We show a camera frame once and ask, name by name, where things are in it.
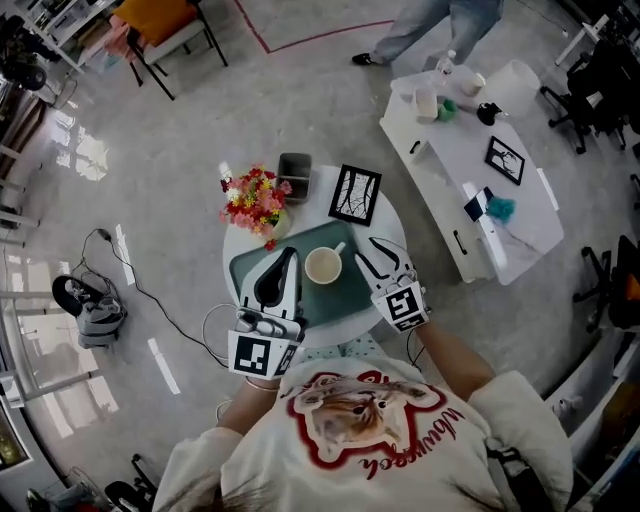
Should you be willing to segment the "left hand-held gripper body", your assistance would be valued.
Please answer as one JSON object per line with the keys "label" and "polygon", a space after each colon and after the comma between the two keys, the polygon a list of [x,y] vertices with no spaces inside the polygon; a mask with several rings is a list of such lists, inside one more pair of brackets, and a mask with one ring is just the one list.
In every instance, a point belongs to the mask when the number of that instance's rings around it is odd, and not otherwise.
{"label": "left hand-held gripper body", "polygon": [[296,299],[267,307],[244,298],[228,332],[228,368],[247,377],[281,377],[307,329]]}

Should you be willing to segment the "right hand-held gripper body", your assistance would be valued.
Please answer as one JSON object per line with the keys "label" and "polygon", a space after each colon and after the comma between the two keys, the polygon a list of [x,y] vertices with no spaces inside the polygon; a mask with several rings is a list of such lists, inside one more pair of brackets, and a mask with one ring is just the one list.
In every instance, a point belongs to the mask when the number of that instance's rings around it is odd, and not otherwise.
{"label": "right hand-held gripper body", "polygon": [[406,265],[376,281],[372,302],[397,333],[404,333],[429,322],[425,293],[415,268]]}

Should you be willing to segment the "white cup with handle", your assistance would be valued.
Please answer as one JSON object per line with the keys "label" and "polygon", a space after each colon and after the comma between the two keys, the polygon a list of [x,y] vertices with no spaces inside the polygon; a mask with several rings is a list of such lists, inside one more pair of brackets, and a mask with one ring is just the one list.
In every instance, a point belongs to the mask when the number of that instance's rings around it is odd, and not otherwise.
{"label": "white cup with handle", "polygon": [[307,277],[318,285],[335,282],[342,272],[341,253],[345,247],[346,243],[340,242],[335,248],[318,247],[312,250],[304,262]]}

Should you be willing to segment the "green tray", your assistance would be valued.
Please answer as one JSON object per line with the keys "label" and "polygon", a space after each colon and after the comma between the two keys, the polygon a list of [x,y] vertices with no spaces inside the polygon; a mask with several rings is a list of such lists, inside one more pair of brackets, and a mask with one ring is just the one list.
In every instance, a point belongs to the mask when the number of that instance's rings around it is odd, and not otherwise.
{"label": "green tray", "polygon": [[[306,275],[304,263],[309,253],[318,247],[331,249],[344,243],[340,253],[342,270],[337,280],[320,285]],[[370,288],[354,260],[358,250],[352,227],[343,221],[334,220],[283,239],[277,250],[292,247],[298,254],[300,277],[301,316],[310,328],[340,321],[360,313],[371,306]]]}

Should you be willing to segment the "person's right forearm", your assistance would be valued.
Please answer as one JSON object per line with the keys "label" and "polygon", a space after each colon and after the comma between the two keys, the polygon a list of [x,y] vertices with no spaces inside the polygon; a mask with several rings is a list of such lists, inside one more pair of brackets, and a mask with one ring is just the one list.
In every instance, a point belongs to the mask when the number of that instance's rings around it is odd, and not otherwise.
{"label": "person's right forearm", "polygon": [[415,333],[450,390],[468,401],[472,394],[496,376],[487,361],[460,338],[440,329],[433,321]]}

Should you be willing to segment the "red and pink flower bouquet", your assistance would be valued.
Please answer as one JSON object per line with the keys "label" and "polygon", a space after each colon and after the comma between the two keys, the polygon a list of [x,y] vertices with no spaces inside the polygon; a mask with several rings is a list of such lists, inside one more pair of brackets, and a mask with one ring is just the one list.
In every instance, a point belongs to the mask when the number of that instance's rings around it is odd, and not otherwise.
{"label": "red and pink flower bouquet", "polygon": [[278,219],[279,212],[286,209],[285,195],[291,189],[288,182],[276,186],[276,174],[263,165],[252,166],[246,173],[234,177],[230,171],[220,179],[226,204],[219,212],[223,223],[248,231],[258,237],[267,251],[273,251],[276,240],[267,241],[263,234],[266,224]]}

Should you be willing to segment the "smartphone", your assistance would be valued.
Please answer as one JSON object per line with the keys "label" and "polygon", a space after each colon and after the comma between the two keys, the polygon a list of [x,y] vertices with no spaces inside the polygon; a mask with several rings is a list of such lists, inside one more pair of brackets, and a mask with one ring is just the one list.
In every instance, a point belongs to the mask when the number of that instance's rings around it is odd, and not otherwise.
{"label": "smartphone", "polygon": [[477,222],[488,212],[488,205],[494,194],[489,187],[477,192],[464,206],[464,210],[472,222]]}

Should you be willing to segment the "white marble-look coffee table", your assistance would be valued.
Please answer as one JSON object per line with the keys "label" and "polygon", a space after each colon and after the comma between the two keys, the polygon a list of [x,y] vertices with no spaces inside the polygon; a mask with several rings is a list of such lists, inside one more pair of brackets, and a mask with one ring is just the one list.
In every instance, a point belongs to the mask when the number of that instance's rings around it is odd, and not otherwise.
{"label": "white marble-look coffee table", "polygon": [[[392,80],[380,126],[427,204],[462,280],[496,278],[508,285],[556,247],[564,231],[546,177],[514,128],[502,118],[492,126],[477,118],[477,99],[460,90],[466,73],[467,67],[456,68],[437,90],[457,104],[455,117],[426,125],[416,122],[411,100],[415,88],[431,86],[429,73]],[[519,186],[485,163],[492,136],[525,159]],[[472,222],[465,212],[465,204],[484,187],[516,201],[507,225],[487,215]]]}

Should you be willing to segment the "white cat print sweatshirt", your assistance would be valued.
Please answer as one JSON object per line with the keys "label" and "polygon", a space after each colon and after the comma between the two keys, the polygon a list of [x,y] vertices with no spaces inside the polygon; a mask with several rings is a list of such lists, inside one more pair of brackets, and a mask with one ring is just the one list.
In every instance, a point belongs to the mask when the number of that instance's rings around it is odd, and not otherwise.
{"label": "white cat print sweatshirt", "polygon": [[153,512],[506,512],[486,443],[519,452],[564,512],[568,438],[518,372],[462,400],[391,358],[291,368],[247,433],[210,429],[173,450]]}

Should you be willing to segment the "small white mug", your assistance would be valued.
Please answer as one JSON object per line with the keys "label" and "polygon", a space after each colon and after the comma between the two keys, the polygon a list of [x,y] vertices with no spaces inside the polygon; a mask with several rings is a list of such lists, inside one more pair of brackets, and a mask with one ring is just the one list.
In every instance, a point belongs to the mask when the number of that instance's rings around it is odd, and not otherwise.
{"label": "small white mug", "polygon": [[486,86],[485,78],[475,72],[466,73],[461,79],[460,90],[467,97],[476,97]]}

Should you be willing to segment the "black-framed chair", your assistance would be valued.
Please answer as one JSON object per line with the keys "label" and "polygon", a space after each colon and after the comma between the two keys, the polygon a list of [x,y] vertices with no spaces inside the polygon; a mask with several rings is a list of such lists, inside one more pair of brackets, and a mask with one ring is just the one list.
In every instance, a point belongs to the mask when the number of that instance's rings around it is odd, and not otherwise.
{"label": "black-framed chair", "polygon": [[167,77],[168,74],[161,67],[160,61],[165,57],[168,57],[170,54],[174,53],[179,48],[182,48],[187,54],[190,54],[191,50],[189,48],[189,43],[194,38],[198,37],[199,35],[203,35],[208,46],[217,52],[222,65],[224,67],[228,66],[228,61],[224,56],[222,49],[218,41],[216,40],[216,37],[204,14],[202,8],[202,3],[204,0],[188,1],[196,7],[197,18],[157,47],[147,43],[138,31],[131,28],[128,24],[124,23],[113,14],[116,21],[120,21],[125,25],[126,48],[133,54],[134,59],[137,60],[145,68],[145,70],[153,78],[155,83],[171,101],[174,101],[175,97],[161,79],[161,76]]}

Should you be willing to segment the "white desk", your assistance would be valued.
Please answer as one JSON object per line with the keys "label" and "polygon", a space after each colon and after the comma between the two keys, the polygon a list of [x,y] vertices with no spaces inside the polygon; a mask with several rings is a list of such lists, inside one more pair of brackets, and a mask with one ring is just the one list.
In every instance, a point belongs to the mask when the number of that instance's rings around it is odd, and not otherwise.
{"label": "white desk", "polygon": [[583,23],[582,28],[576,34],[576,36],[571,40],[571,42],[567,45],[567,47],[559,54],[559,56],[555,59],[554,65],[559,67],[561,63],[569,56],[569,54],[578,46],[578,44],[585,38],[588,37],[594,43],[597,43],[600,39],[599,34],[605,25],[608,23],[609,17],[604,14],[595,24],[591,25],[588,23]]}

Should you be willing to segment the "white shelf unit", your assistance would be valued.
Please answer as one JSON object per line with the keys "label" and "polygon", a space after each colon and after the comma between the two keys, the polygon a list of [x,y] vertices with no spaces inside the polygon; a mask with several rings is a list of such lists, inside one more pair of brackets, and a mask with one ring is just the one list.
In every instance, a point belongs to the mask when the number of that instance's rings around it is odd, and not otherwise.
{"label": "white shelf unit", "polygon": [[110,18],[124,0],[8,0],[27,29],[80,74],[111,32]]}

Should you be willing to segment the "black frame with branch picture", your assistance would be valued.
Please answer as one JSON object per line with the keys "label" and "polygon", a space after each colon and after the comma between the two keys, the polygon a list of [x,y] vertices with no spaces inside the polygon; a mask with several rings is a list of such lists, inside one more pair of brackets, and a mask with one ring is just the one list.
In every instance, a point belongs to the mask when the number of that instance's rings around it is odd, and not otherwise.
{"label": "black frame with branch picture", "polygon": [[369,227],[381,180],[380,173],[343,164],[328,215],[345,222]]}

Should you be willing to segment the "black frame with deer picture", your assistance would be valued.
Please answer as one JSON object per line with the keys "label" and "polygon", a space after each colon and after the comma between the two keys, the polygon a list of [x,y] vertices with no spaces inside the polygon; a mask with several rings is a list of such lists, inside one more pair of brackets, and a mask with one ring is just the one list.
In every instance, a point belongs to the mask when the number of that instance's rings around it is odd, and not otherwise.
{"label": "black frame with deer picture", "polygon": [[525,159],[495,136],[489,140],[485,163],[519,186],[525,167]]}

